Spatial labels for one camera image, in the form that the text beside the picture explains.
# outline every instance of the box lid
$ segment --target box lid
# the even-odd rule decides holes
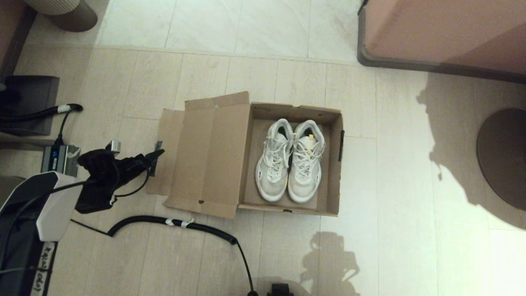
[[[232,219],[244,187],[249,116],[248,92],[185,102],[180,132],[174,126],[181,119],[180,111],[165,110],[158,139],[163,141],[165,153],[170,152],[159,159],[158,168],[163,170],[159,176],[167,174],[171,180],[161,177],[161,181],[152,182],[149,192],[168,191],[165,206]],[[170,174],[167,166],[174,155]]]

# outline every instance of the cardboard box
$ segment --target cardboard box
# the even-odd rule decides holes
[[[288,192],[277,202],[264,200],[256,187],[256,164],[268,128],[286,118],[292,128],[311,119],[321,128],[326,148],[322,178],[307,203]],[[164,205],[232,219],[237,207],[265,211],[337,216],[343,120],[339,110],[250,103],[248,92],[185,102],[185,111],[163,110],[158,140],[166,152],[146,191],[167,195]]]

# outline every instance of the shoe box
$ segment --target shoe box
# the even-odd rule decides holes
[[[294,202],[287,191],[268,202],[256,186],[267,131],[281,118],[293,130],[314,120],[326,141],[321,183],[306,203]],[[251,103],[248,92],[186,101],[184,111],[163,110],[157,140],[165,153],[146,191],[167,195],[167,207],[229,219],[237,208],[338,216],[343,134],[342,115],[335,109]]]

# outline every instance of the round object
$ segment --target round object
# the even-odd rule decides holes
[[[526,111],[510,108],[488,117],[477,138],[477,157],[495,193],[526,211]]]

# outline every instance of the shoelace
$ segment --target shoelace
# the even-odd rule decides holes
[[[309,173],[311,166],[317,159],[321,158],[321,155],[325,150],[325,145],[323,147],[320,146],[320,142],[317,142],[311,149],[308,149],[301,141],[296,141],[294,143],[294,155],[298,157],[296,160],[296,173],[298,174],[298,177],[302,179],[310,178]]]
[[[286,161],[287,156],[290,156],[290,153],[287,155],[287,142],[279,141],[273,139],[271,136],[267,137],[265,141],[266,151],[263,161],[269,167],[269,175],[271,178],[281,178],[281,170],[284,165],[286,168],[289,167],[289,163]],[[274,150],[271,148],[271,143],[274,143],[274,147],[277,146]]]

